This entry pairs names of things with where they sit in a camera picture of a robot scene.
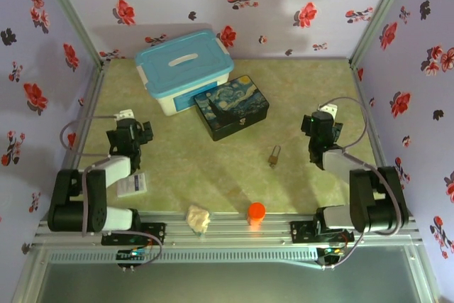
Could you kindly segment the brass padlock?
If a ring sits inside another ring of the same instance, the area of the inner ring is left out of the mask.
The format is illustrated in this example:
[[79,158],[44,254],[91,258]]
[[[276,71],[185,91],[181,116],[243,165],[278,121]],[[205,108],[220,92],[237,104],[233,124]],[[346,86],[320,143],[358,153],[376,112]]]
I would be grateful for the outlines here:
[[274,148],[272,149],[272,152],[268,158],[268,164],[271,168],[274,168],[277,165],[280,151],[281,151],[280,145],[275,145]]

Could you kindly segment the starry night painted box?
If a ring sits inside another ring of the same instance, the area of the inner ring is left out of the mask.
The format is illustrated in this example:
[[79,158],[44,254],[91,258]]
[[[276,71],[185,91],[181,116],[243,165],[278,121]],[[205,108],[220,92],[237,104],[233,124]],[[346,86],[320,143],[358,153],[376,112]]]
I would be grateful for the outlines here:
[[270,107],[269,101],[248,75],[206,90],[196,95],[194,102],[213,141],[266,119]]

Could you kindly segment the white printed card packet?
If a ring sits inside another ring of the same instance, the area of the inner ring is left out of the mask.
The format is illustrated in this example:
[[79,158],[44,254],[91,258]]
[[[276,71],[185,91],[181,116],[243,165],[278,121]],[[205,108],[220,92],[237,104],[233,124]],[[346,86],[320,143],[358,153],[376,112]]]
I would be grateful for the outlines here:
[[118,198],[145,194],[148,191],[145,174],[138,173],[119,180],[116,195]]

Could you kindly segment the blue-lidded plastic storage box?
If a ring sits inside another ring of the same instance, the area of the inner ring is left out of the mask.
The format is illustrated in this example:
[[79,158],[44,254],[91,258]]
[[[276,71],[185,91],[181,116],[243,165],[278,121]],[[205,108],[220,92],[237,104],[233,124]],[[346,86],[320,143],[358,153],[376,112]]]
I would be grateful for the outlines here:
[[213,31],[196,31],[135,55],[148,94],[166,116],[194,105],[194,96],[227,82],[233,60]]

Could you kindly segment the small control circuit board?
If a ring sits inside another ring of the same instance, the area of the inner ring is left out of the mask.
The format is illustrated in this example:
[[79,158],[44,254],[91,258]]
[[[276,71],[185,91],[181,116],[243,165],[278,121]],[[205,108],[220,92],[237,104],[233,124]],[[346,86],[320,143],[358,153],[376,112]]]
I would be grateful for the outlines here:
[[119,250],[116,254],[116,260],[120,262],[136,261],[143,262],[149,254],[148,248],[133,248],[130,250]]
[[343,264],[346,258],[346,251],[348,249],[343,247],[328,247],[317,248],[316,264],[322,268],[335,268],[339,264]]

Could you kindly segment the aluminium frame side rail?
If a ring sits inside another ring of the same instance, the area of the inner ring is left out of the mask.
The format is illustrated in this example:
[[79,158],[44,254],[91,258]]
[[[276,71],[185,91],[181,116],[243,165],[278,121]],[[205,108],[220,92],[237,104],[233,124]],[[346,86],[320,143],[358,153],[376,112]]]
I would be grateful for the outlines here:
[[[64,218],[68,218],[71,223],[76,222],[80,225],[84,210],[88,207],[87,195],[83,192],[86,177],[84,171],[89,169],[94,162],[103,159],[105,155],[85,153],[84,147],[91,122],[94,119],[104,75],[103,69],[97,70],[93,74],[85,94],[84,108],[76,121],[66,124],[60,131],[60,142],[63,144],[66,154],[63,168],[57,172],[52,181],[52,196],[47,215],[47,221],[50,224],[54,224],[54,220],[61,222]],[[70,126],[76,128],[78,135],[73,148],[69,147],[66,138],[66,129]]]
[[356,92],[358,93],[360,110],[362,112],[365,125],[367,126],[365,128],[364,139],[368,141],[372,151],[370,157],[360,157],[360,159],[364,159],[366,163],[369,163],[374,167],[393,166],[397,172],[402,188],[399,193],[404,195],[404,188],[410,183],[411,180],[410,174],[404,169],[404,164],[402,163],[401,157],[395,157],[388,160],[384,155],[382,148],[384,146],[384,143],[380,138],[378,120],[373,117],[374,109],[372,106],[375,100],[373,98],[369,99],[368,97],[366,97],[365,90],[363,89],[360,81],[360,75],[362,72],[355,68],[352,73],[355,78],[355,88]]

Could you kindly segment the aluminium frame corner post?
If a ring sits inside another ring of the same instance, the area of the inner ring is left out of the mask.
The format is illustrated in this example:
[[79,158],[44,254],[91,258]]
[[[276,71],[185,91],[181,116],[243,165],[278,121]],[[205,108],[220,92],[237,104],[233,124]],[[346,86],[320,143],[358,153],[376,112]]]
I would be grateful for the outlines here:
[[355,49],[348,60],[350,68],[352,70],[354,70],[359,65],[359,62],[364,57],[367,49],[372,44],[375,34],[381,27],[382,22],[386,19],[386,16],[389,13],[389,10],[393,3],[394,0],[379,1],[370,22],[366,26],[364,33],[361,35],[358,44],[355,46]]
[[96,68],[101,70],[104,66],[104,62],[99,57],[98,52],[96,51],[94,44],[92,43],[87,30],[85,29],[79,15],[77,14],[75,7],[73,6],[71,0],[57,0],[60,8],[63,10],[64,14],[67,17],[67,20],[72,24],[72,27],[75,29],[77,36],[83,43],[86,51],[91,56],[94,61]]

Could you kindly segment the aluminium front mounting rail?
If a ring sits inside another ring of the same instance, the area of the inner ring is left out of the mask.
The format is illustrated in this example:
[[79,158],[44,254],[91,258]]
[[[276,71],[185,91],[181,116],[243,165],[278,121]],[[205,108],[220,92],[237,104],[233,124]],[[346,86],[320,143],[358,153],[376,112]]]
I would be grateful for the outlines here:
[[[344,246],[345,242],[292,243],[293,232],[291,221],[311,221],[311,216],[299,214],[276,214],[265,216],[257,228],[246,221],[246,217],[238,213],[211,213],[207,232],[198,237],[185,221],[185,214],[174,212],[140,211],[144,222],[161,222],[165,224],[165,248],[289,248],[297,246]],[[33,245],[56,247],[88,247],[101,245],[101,233],[87,234],[82,237],[77,232],[52,232],[46,221],[41,221],[31,242]],[[409,224],[394,236],[381,236],[367,233],[358,246],[408,246],[422,245],[422,237],[416,222],[410,218]]]

